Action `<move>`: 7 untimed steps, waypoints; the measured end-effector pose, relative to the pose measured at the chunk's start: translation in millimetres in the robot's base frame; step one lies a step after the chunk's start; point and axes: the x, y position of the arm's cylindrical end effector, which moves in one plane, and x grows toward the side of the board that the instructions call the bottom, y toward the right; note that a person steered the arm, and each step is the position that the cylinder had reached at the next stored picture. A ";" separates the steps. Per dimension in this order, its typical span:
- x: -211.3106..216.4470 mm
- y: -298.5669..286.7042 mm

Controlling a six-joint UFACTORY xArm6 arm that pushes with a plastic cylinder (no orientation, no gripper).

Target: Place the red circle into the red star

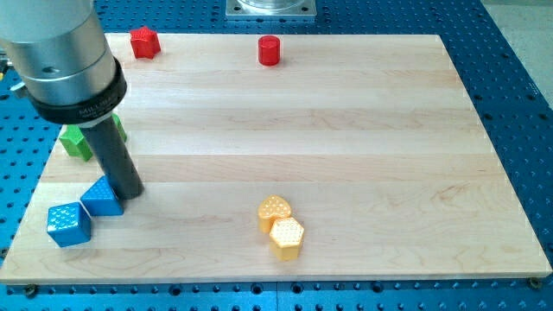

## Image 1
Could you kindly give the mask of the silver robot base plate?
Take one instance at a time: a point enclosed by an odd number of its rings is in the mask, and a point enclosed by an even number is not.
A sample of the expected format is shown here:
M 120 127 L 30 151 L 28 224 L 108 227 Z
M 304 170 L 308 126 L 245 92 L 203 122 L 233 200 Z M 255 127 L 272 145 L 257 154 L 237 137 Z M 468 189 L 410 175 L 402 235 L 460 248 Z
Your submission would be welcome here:
M 226 19 L 241 20 L 313 20 L 317 16 L 315 0 L 226 0 Z

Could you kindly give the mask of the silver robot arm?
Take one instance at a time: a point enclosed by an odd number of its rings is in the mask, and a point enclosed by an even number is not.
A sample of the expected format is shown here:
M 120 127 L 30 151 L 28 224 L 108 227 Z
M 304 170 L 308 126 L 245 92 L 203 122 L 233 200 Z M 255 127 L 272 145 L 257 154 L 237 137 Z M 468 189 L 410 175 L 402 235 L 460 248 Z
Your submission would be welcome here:
M 1 46 L 49 122 L 99 123 L 126 93 L 90 0 L 2 0 Z

